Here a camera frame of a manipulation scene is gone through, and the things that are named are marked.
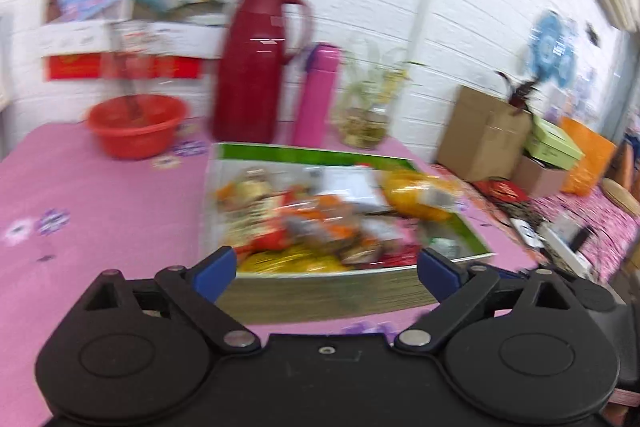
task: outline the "red bowl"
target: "red bowl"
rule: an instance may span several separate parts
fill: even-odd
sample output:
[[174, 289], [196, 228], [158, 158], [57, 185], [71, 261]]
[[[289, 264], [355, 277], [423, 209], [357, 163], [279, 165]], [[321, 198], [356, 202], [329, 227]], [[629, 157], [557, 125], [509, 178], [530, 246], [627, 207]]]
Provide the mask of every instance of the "red bowl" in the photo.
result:
[[94, 105], [87, 125], [102, 149], [114, 158], [142, 160], [165, 152], [175, 139], [175, 131], [187, 115], [179, 98], [164, 94], [137, 94], [145, 123], [135, 126], [126, 97], [112, 98]]

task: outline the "box of snacks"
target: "box of snacks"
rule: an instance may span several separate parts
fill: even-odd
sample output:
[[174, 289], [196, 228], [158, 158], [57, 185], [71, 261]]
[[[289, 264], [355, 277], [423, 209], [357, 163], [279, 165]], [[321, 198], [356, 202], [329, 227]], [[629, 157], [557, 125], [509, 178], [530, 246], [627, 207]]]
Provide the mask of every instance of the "box of snacks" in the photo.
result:
[[405, 158], [286, 146], [214, 146], [202, 254], [229, 245], [218, 305], [245, 323], [359, 316], [434, 302], [415, 272], [430, 246], [491, 252], [457, 214], [455, 183]]

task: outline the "pink thermos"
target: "pink thermos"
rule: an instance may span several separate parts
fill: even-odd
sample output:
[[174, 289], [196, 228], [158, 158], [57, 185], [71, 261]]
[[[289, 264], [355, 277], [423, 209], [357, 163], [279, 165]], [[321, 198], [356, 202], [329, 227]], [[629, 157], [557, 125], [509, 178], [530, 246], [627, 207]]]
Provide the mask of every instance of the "pink thermos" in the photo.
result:
[[338, 65], [340, 49], [331, 44], [320, 42], [309, 54], [305, 68], [305, 86], [293, 127], [292, 145], [322, 147]]

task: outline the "silver screw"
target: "silver screw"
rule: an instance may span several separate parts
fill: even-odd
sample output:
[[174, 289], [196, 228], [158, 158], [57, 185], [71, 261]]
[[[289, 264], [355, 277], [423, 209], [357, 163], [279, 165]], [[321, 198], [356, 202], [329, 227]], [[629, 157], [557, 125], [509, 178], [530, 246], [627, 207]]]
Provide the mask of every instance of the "silver screw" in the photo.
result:
[[255, 335], [247, 330], [229, 331], [224, 336], [224, 341], [232, 347], [247, 347], [255, 342]]
[[422, 330], [406, 330], [398, 336], [405, 346], [425, 346], [431, 342], [431, 335]]

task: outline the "light green shoebox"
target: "light green shoebox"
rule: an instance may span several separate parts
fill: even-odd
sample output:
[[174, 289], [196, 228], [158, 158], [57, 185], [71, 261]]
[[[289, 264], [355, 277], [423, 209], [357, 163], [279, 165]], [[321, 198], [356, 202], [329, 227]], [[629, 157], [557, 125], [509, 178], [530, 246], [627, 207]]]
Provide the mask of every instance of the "light green shoebox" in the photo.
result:
[[572, 169], [584, 156], [567, 133], [538, 116], [533, 117], [533, 129], [524, 149], [533, 158], [565, 170]]

